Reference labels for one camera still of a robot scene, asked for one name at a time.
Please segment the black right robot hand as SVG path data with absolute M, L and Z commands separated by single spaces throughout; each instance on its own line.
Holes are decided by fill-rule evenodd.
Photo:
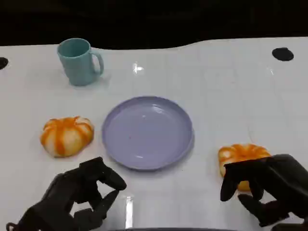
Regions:
M 251 194 L 239 194 L 241 204 L 261 227 L 274 231 L 308 229 L 308 172 L 291 155 L 225 164 L 220 199 L 230 200 L 239 183 L 247 181 Z

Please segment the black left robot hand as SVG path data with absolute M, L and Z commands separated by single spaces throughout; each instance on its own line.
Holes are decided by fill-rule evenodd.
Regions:
M 101 157 L 58 174 L 42 199 L 31 206 L 12 231 L 91 231 L 102 226 L 125 181 Z

